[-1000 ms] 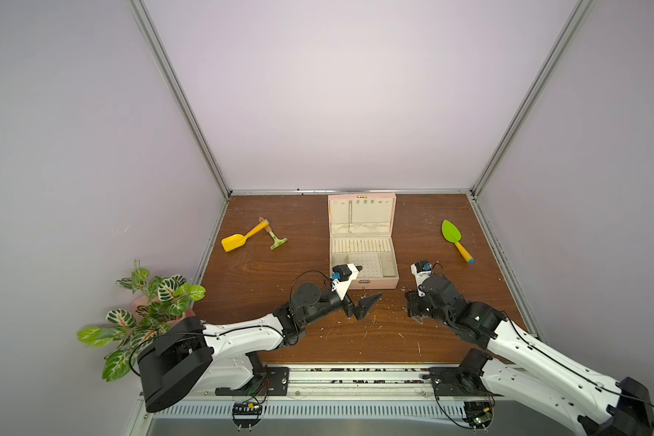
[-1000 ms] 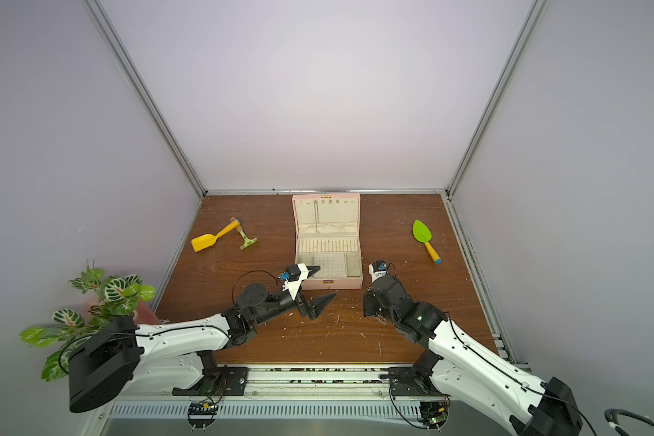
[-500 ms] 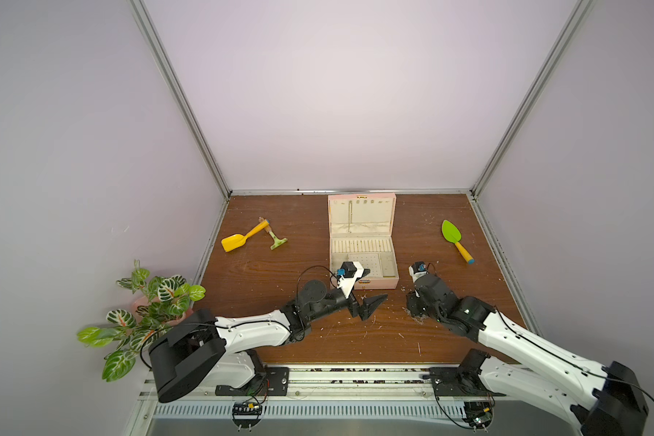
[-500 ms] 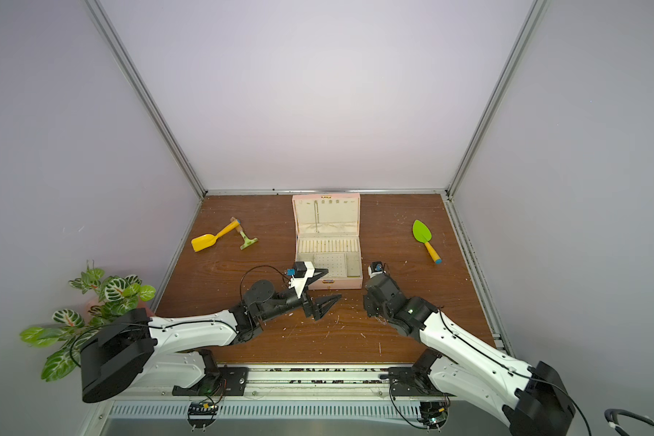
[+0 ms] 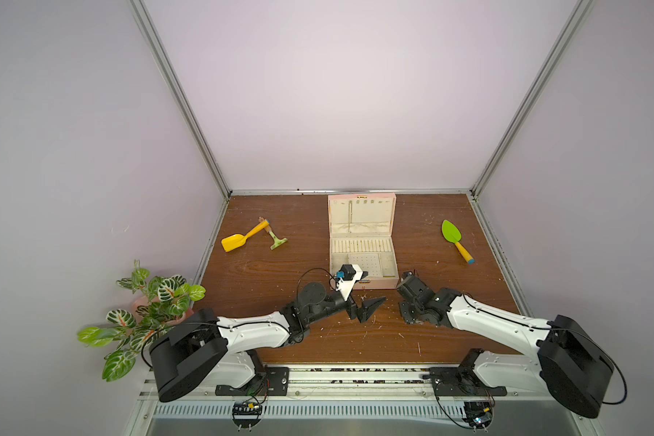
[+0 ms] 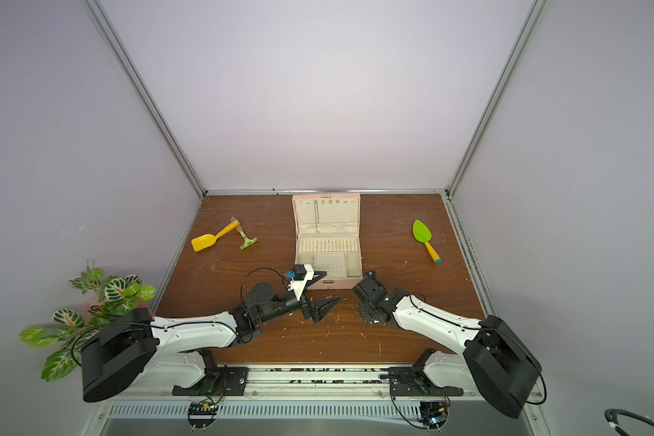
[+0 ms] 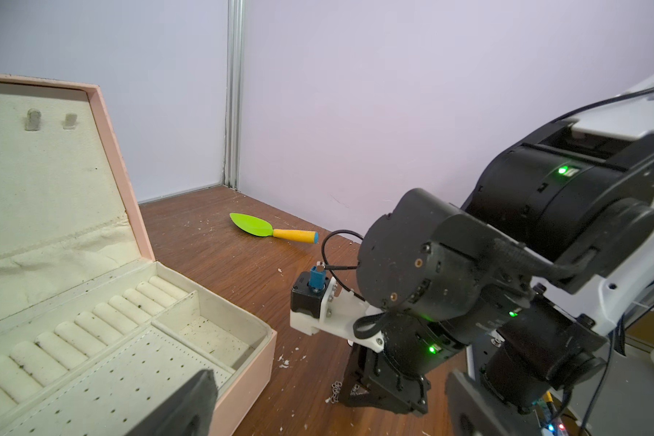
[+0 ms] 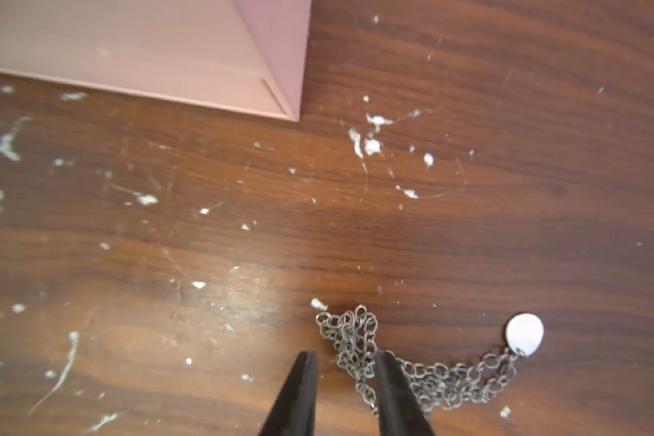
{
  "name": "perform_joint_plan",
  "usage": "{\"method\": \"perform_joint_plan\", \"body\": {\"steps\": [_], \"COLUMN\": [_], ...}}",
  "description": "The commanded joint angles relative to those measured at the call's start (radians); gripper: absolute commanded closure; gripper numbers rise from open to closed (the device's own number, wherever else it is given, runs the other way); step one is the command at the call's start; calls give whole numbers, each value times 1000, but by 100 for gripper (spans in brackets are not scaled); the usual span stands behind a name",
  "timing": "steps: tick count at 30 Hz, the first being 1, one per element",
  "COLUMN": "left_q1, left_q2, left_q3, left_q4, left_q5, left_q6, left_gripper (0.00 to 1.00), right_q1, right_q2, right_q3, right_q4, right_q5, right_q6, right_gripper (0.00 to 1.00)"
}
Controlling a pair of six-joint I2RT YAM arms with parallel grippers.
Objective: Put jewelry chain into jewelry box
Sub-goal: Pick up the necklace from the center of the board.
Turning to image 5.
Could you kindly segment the pink jewelry box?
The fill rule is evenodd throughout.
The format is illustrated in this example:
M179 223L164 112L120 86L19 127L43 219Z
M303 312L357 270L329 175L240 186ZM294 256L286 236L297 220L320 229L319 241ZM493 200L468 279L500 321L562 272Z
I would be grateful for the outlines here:
M328 197L330 272L359 265L367 272L358 290L388 290L399 282L392 241L394 193L342 194Z

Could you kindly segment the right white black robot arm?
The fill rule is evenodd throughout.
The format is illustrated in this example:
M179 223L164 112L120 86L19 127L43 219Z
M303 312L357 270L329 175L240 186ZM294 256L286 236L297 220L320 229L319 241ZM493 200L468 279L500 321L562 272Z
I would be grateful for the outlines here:
M478 302L456 290L434 292L413 272L397 291L405 323L430 323L472 332L500 343L511 354L471 350L460 365L467 383L548 394L566 409L598 418L613 374L621 370L574 319L552 320L513 314Z

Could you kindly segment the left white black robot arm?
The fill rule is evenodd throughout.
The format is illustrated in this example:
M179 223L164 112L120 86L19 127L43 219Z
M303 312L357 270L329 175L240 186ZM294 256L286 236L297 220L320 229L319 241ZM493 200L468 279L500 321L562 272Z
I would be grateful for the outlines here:
M264 316L227 318L203 309L150 346L158 398L178 400L206 379L246 392L263 377L258 349L297 344L312 324L341 312L365 323L385 301L378 297L358 305L350 295L309 283L282 310Z

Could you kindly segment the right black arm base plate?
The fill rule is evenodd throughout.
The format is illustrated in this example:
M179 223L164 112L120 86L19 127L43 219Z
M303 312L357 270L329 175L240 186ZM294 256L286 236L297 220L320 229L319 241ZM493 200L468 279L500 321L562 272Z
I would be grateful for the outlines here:
M503 397L508 394L505 387L487 386L472 370L461 367L432 367L429 380L434 393L440 397Z

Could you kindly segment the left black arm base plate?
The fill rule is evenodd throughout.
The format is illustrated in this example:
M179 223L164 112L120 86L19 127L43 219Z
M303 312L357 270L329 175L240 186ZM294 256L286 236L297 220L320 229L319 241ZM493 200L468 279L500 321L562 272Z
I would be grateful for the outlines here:
M240 388L217 385L216 396L265 397L287 396L290 369L288 367L265 367Z

